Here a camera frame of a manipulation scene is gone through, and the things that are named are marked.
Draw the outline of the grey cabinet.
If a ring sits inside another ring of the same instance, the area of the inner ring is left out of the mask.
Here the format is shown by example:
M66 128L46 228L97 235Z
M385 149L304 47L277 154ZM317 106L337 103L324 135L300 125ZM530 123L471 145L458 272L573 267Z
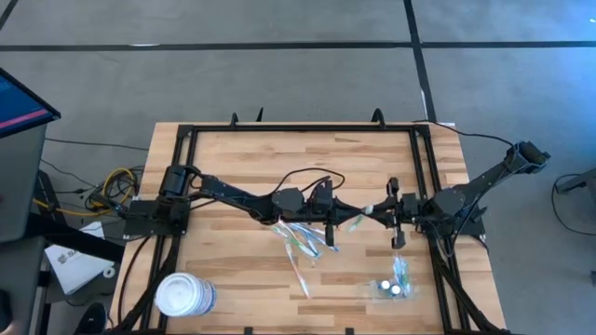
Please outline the grey cabinet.
M0 244L25 235L46 129L34 127L0 139Z

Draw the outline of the grey metal stand foot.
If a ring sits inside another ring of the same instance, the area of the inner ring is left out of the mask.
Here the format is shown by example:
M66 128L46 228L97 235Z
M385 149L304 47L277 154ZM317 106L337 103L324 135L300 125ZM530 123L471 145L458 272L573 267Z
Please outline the grey metal stand foot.
M555 187L559 194L567 194L574 189L586 187L591 195L596 196L596 168L576 174L569 181Z

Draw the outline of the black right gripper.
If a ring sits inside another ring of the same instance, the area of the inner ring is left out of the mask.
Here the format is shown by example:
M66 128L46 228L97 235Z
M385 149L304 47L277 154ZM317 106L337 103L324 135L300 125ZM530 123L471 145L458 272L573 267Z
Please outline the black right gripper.
M406 238L405 233L401 229L401 224L403 222L406 223L414 223L416 221L416 217L408 218L404 217L402 213L401 207L401 198L398 198L399 195L399 181L396 177L392 177L389 179L386 192L388 197L375 205L367 206L367 212L372 214L367 214L367 217L378 221L386 228L392 228L394 235L391 239L391 247L393 249L401 249L406 245Z

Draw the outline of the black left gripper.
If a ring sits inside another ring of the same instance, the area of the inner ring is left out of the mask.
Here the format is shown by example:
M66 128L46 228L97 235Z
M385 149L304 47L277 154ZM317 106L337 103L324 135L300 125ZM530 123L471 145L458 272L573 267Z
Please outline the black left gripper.
M358 208L341 201L337 196L333 198L332 181L330 178L322 178L320 181L317 181L313 187L313 190L319 184L324 184L327 187L327 204L323 211L315 212L311 210L309 207L308 197L305 202L306 213L309 220L323 223L325 227L325 240L329 246L334 246L334 234L332 225L340 225L346 221L348 221L351 224L360 213L365 213L367 211L367 207ZM338 209L341 209L342 211L339 211L335 214L335 216L332 218L331 223L330 215L332 213L333 206L335 206Z

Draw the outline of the white booklet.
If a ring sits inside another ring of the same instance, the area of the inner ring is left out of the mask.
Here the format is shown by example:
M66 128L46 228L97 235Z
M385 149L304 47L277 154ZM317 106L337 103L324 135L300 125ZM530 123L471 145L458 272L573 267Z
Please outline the white booklet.
M51 272L56 276L62 292L70 295L98 276L103 276L106 267L114 267L115 262L87 254L87 248L81 248L85 242L94 238L105 240L104 227L108 221L93 221L79 229L79 234L61 235L64 243L51 243L44 252Z

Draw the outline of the dark blue screen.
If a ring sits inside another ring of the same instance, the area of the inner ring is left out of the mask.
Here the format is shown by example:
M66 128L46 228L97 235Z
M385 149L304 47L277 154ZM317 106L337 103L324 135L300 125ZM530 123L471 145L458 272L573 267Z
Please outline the dark blue screen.
M61 113L0 67L0 139L61 119Z

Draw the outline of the blue wrapped toothbrush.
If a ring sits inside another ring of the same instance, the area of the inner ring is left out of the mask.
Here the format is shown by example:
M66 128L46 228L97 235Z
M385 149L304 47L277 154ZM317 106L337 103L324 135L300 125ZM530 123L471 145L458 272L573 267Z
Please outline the blue wrapped toothbrush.
M339 248L335 246L329 246L324 239L324 233L319 229L311 228L309 226L304 226L302 224L296 223L295 227L301 230L302 232L306 233L310 238L318 241L322 246L330 249L331 251L338 252Z

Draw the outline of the white blue wipes canister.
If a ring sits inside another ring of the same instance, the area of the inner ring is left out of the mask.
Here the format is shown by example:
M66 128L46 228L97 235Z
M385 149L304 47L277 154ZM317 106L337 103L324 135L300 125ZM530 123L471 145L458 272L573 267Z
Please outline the white blue wipes canister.
M217 301L215 286L189 273L167 275L158 285L154 298L157 309L168 317L208 314Z

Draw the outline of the black rounded object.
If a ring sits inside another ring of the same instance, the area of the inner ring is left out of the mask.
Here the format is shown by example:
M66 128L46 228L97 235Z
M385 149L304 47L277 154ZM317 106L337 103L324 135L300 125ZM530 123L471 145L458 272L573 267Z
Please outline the black rounded object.
M74 335L102 335L106 330L108 316L100 302L92 303L83 314Z

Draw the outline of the green toothbrush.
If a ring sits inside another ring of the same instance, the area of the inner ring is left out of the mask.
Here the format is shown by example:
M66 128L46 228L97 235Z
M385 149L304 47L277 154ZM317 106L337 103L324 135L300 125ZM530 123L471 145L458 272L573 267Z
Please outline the green toothbrush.
M351 225L348 228L349 232L353 232L355 231L360 224L362 223L362 221L369 215L373 213L373 205L369 205L365 208L363 208L360 212L360 214L356 217L356 219L351 223Z
M410 280L409 264L403 258L400 259L401 275L400 283L404 297L409 297L412 293L412 285Z

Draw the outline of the black stand leg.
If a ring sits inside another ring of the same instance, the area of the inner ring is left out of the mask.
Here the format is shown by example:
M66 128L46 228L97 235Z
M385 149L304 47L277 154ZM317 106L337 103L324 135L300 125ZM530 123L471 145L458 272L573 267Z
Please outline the black stand leg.
M109 237L102 223L90 228L75 229L60 212L58 197L48 174L39 170L34 182L34 196L49 200L49 208L32 204L28 217L25 236L43 237L49 244L79 251L89 256L120 263L124 246L117 244L117 238Z

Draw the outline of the black aluminium table frame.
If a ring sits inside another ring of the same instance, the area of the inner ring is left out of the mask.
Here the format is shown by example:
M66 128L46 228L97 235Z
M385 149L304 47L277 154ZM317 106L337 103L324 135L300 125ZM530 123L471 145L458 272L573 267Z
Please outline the black aluminium table frame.
M431 195L464 182L467 167L455 133L436 125L390 123L222 123L156 125L144 169L141 196L156 197L166 168L190 162L202 171L255 194L277 184L304 186L324 169L345 175L341 200L358 207L379 202L397 177L404 193ZM365 220L354 232L335 233L338 252L318 261L293 257L311 299L304 295L279 235L247 214L222 204L195 204L180 239L155 237L125 248L114 299L110 335L371 335L478 334L481 321L496 333L506 323L486 249L474 238L457 240L455 260L463 287L477 306L465 311L433 262L426 236L407 228L401 255L409 263L414 295L376 300L374 279L390 275L395 255L390 232ZM203 316L168 317L149 304L127 325L134 307L168 257L178 271L209 280L214 309Z

